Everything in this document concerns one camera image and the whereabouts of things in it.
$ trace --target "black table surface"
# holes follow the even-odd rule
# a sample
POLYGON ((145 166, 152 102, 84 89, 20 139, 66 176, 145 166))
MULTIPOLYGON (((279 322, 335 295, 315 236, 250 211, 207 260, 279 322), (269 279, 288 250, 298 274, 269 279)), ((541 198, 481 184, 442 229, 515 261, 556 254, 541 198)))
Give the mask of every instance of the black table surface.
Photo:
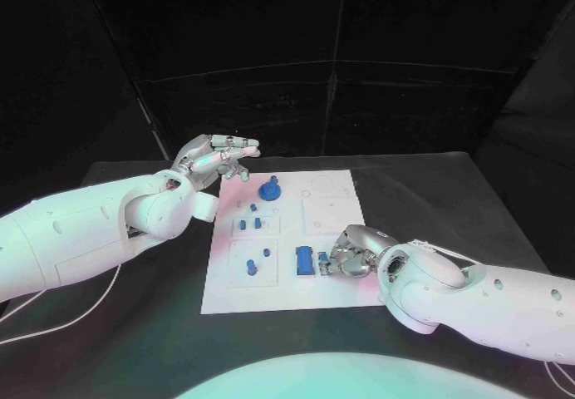
MULTIPOLYGON (((351 170, 365 225, 402 242, 427 240, 487 264, 549 272, 468 154, 272 157, 243 165, 266 173, 351 170)), ((97 162, 83 184, 168 166, 97 162)), ((217 194, 218 181, 206 192, 217 194)), ((305 352, 404 357, 525 397, 563 397, 540 362, 481 347, 445 326, 430 335, 412 332, 383 306, 201 315, 211 229, 193 220, 177 239, 123 264, 108 297, 73 326, 0 347, 0 397, 174 397, 247 363, 305 352)), ((50 290, 5 320, 0 338, 74 319, 112 274, 50 290)))

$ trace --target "blue cylinder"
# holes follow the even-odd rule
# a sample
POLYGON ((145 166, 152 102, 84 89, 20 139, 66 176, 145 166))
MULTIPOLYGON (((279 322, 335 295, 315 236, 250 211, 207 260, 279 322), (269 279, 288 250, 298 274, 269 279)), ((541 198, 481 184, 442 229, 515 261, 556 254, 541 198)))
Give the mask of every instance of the blue cylinder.
POLYGON ((273 175, 266 183, 263 183, 257 190, 259 198, 263 201, 275 201, 280 196, 280 188, 278 185, 278 177, 273 175))
POLYGON ((252 276, 252 275, 255 275, 256 272, 257 272, 257 269, 255 268, 255 263, 249 259, 247 260, 247 274, 252 276))

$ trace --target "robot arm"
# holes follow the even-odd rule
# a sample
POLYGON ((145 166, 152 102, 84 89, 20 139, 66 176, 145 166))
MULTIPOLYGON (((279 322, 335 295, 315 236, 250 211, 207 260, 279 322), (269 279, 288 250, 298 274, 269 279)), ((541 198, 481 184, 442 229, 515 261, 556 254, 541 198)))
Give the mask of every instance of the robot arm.
POLYGON ((169 170, 83 187, 43 199, 0 219, 0 302, 76 283, 175 238, 191 217, 211 221, 217 198, 200 192, 217 177, 247 170, 255 140, 200 135, 169 170))
POLYGON ((479 345, 575 364, 575 281, 476 263, 461 269, 436 250, 453 255, 420 241, 393 243, 377 230, 350 225, 327 269, 351 277, 377 270, 380 301, 413 331, 429 334, 440 323, 479 345))

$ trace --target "white paper sheet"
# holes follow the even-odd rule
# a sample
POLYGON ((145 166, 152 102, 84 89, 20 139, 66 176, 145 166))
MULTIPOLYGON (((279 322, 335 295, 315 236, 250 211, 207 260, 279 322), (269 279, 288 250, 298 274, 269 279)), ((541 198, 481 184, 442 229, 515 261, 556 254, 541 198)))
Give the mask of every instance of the white paper sheet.
POLYGON ((237 177, 223 179, 201 314, 380 306, 374 274, 361 279, 322 276, 316 266, 316 253, 329 253, 347 224, 363 223, 348 170, 257 173, 246 183, 237 177), (272 175, 280 197, 266 202, 257 189, 272 175), (256 217, 260 229, 253 226, 256 217), (295 247, 302 245, 312 248, 314 276, 295 272, 295 247), (253 276, 246 272, 249 259, 257 269, 253 276))

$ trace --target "blue object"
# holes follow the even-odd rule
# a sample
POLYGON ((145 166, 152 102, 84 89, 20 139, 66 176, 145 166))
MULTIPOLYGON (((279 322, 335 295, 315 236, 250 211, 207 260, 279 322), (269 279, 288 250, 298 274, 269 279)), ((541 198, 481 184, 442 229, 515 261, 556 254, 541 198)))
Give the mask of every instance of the blue object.
POLYGON ((269 181, 260 185, 257 194, 263 201, 275 201, 279 198, 280 188, 278 186, 276 176, 272 176, 269 181))
POLYGON ((296 247, 296 275, 309 276, 315 274, 314 270, 314 259, 311 258, 312 250, 311 247, 296 247))
POLYGON ((247 260, 247 274, 252 276, 256 272, 257 272, 257 270, 255 269, 255 263, 253 263, 253 261, 249 259, 249 260, 247 260))

